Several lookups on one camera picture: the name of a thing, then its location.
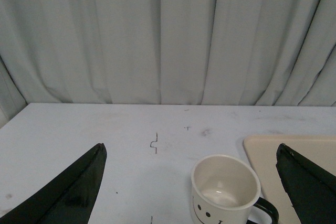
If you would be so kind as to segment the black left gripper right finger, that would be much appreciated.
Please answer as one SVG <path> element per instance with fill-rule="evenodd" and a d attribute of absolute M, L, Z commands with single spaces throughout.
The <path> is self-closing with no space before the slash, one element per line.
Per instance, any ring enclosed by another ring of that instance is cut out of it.
<path fill-rule="evenodd" d="M 335 223 L 335 176 L 286 144 L 276 169 L 301 223 Z"/>

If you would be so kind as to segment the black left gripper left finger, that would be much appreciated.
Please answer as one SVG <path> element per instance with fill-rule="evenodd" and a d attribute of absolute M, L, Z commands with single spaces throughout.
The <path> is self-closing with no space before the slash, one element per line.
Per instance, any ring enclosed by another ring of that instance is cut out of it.
<path fill-rule="evenodd" d="M 101 186 L 107 150 L 98 143 L 1 223 L 88 223 Z"/>

